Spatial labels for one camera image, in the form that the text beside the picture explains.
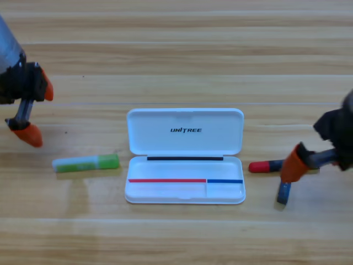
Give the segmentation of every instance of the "black line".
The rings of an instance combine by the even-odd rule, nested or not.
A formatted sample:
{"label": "black line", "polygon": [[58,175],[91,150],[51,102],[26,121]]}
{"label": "black line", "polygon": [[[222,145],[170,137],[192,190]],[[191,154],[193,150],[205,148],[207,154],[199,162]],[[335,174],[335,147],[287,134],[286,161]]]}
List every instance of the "black line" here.
{"label": "black line", "polygon": [[148,156],[147,160],[212,160],[223,161],[223,157],[198,156]]}

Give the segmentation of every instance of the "red marker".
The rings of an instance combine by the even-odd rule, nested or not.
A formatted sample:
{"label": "red marker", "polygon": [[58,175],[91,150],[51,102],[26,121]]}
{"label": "red marker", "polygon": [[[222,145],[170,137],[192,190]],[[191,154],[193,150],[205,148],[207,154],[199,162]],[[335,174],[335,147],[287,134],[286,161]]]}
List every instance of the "red marker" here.
{"label": "red marker", "polygon": [[249,165],[251,173],[269,173],[281,171],[284,160],[269,160],[252,162]]}

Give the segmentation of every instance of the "red line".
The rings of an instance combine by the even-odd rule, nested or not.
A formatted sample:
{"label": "red line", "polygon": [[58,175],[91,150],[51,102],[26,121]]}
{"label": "red line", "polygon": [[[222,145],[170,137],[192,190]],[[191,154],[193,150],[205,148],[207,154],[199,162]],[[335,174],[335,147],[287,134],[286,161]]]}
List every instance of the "red line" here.
{"label": "red line", "polygon": [[197,182],[197,183],[206,183],[205,179],[202,178],[194,178],[194,179],[186,179],[186,178],[133,178],[129,179],[129,182],[153,182],[153,183],[171,183],[171,182],[179,182],[179,183],[185,183],[185,182]]}

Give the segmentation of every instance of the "blue line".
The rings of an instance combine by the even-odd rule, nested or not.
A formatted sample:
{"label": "blue line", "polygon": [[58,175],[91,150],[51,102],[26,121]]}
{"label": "blue line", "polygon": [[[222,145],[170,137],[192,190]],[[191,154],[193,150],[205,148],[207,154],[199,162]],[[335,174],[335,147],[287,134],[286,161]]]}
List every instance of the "blue line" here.
{"label": "blue line", "polygon": [[236,183],[243,184],[242,179],[208,179],[207,183]]}

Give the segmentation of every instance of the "case lid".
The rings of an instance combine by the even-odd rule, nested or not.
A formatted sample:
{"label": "case lid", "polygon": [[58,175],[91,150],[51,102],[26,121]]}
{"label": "case lid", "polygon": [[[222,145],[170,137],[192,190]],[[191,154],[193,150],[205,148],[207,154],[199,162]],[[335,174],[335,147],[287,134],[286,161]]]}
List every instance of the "case lid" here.
{"label": "case lid", "polygon": [[133,109],[127,127],[137,155],[235,155],[242,148],[244,114],[233,108]]}

